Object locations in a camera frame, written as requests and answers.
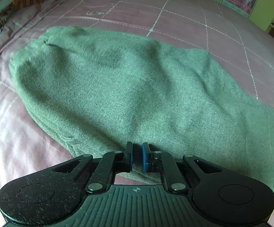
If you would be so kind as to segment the green grey pants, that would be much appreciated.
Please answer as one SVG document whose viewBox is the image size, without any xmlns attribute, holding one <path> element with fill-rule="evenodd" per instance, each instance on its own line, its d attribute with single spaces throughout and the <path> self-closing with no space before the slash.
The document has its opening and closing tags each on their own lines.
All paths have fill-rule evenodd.
<svg viewBox="0 0 274 227">
<path fill-rule="evenodd" d="M 74 157 L 147 142 L 274 191 L 274 109 L 245 92 L 205 50 L 52 27 L 16 53 L 9 70 L 31 118 Z"/>
</svg>

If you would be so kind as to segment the pink checked bed sheet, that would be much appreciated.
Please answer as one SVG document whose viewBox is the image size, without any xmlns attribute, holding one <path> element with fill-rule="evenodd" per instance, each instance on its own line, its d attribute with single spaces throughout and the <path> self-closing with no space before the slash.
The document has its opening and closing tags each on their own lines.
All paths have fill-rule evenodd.
<svg viewBox="0 0 274 227">
<path fill-rule="evenodd" d="M 0 188 L 70 159 L 31 119 L 9 72 L 13 54 L 52 26 L 92 26 L 208 49 L 250 95 L 274 107 L 274 39 L 212 0 L 50 0 L 13 14 L 0 35 Z M 0 213 L 0 226 L 5 223 Z"/>
</svg>

